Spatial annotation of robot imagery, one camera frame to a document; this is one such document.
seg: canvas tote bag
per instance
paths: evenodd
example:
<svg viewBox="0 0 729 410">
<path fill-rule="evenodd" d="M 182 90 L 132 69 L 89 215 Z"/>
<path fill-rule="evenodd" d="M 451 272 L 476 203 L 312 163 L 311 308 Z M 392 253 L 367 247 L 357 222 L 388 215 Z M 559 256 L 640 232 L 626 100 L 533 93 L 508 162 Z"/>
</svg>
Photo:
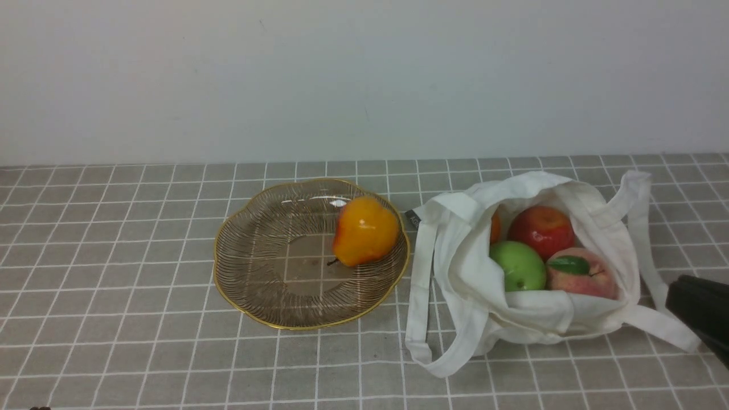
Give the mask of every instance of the canvas tote bag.
<svg viewBox="0 0 729 410">
<path fill-rule="evenodd" d="M 584 182 L 533 171 L 464 192 L 444 193 L 415 209 L 421 218 L 410 283 L 405 346 L 438 377 L 483 355 L 497 340 L 554 344 L 597 337 L 623 323 L 692 352 L 699 338 L 665 308 L 668 286 L 655 270 L 648 236 L 650 175 L 628 171 L 608 203 Z M 582 247 L 600 255 L 619 287 L 613 301 L 560 290 L 505 292 L 504 272 L 488 256 L 491 216 L 508 226 L 520 211 L 542 204 L 569 215 Z M 627 227 L 622 219 L 627 215 Z M 433 361 L 425 342 L 431 272 L 453 318 L 456 337 Z M 640 277 L 656 310 L 638 305 Z"/>
</svg>

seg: fruit basket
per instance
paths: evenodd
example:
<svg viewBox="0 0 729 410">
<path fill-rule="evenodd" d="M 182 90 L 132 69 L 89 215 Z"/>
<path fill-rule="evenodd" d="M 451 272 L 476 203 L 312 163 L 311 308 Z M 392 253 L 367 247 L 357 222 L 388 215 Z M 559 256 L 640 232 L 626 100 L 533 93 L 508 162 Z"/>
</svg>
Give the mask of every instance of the fruit basket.
<svg viewBox="0 0 729 410">
<path fill-rule="evenodd" d="M 332 263 L 341 209 L 361 196 L 397 215 L 394 246 L 354 267 Z M 385 198 L 339 179 L 313 179 L 262 191 L 228 218 L 215 240 L 214 281 L 221 295 L 274 328 L 310 330 L 368 313 L 402 278 L 410 243 Z"/>
</svg>

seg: green apple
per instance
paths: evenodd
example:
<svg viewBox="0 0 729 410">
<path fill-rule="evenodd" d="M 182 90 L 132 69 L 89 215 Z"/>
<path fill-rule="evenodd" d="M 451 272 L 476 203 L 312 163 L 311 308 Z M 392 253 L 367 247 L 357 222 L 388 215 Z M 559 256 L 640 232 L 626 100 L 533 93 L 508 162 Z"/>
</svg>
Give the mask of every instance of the green apple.
<svg viewBox="0 0 729 410">
<path fill-rule="evenodd" d="M 547 268 L 537 251 L 516 241 L 503 241 L 491 245 L 491 259 L 504 269 L 504 288 L 516 290 L 543 290 L 547 284 Z"/>
</svg>

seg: artificial fruit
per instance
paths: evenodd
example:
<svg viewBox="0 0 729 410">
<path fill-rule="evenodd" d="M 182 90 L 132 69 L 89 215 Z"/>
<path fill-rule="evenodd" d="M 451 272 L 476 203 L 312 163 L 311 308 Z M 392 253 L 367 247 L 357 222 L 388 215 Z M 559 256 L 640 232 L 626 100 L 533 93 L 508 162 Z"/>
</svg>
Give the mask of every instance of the artificial fruit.
<svg viewBox="0 0 729 410">
<path fill-rule="evenodd" d="M 567 215 L 543 205 L 532 206 L 517 215 L 507 238 L 529 245 L 542 260 L 574 246 L 574 231 Z"/>
<path fill-rule="evenodd" d="M 504 269 L 504 290 L 543 290 L 547 282 L 545 264 L 530 247 L 516 241 L 491 245 L 489 256 Z"/>
<path fill-rule="evenodd" d="M 494 212 L 494 215 L 491 217 L 491 238 L 489 238 L 490 244 L 495 244 L 499 241 L 499 238 L 501 237 L 501 218 L 499 217 L 499 214 Z"/>
<path fill-rule="evenodd" d="M 340 211 L 332 251 L 346 266 L 373 262 L 392 250 L 399 233 L 400 223 L 394 213 L 376 198 L 359 196 Z"/>
<path fill-rule="evenodd" d="M 617 298 L 612 270 L 597 254 L 584 248 L 562 250 L 547 261 L 547 288 Z"/>
</svg>

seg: bag strap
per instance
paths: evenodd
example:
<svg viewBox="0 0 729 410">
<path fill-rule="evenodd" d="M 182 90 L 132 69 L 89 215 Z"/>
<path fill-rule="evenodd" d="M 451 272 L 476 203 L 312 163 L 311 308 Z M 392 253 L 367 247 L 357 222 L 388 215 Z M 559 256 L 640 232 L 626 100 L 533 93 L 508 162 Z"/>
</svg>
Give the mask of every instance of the bag strap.
<svg viewBox="0 0 729 410">
<path fill-rule="evenodd" d="M 457 312 L 463 320 L 456 328 L 456 337 L 452 345 L 441 357 L 433 361 L 433 352 L 425 339 L 433 252 L 438 232 L 438 224 L 434 223 L 434 220 L 439 220 L 435 216 L 446 209 L 464 220 L 470 229 L 483 213 L 479 203 L 463 193 L 445 194 L 433 199 L 436 198 L 436 201 L 431 200 L 432 202 L 425 207 L 426 215 L 418 227 L 413 273 L 410 278 L 410 305 L 405 329 L 405 346 L 410 350 L 410 355 L 416 363 L 434 376 L 443 378 L 456 373 L 474 355 L 486 328 L 488 312 L 477 307 L 472 299 L 466 301 L 463 310 Z"/>
<path fill-rule="evenodd" d="M 653 297 L 655 310 L 635 306 L 625 318 L 625 322 L 680 349 L 693 352 L 701 344 L 701 340 L 666 308 L 668 285 L 660 277 L 653 263 L 648 234 L 649 208 L 650 174 L 628 171 L 623 175 L 615 197 L 604 209 L 594 214 L 596 221 L 602 227 L 618 223 L 626 214 L 628 215 L 628 233 L 636 250 L 640 274 Z"/>
</svg>

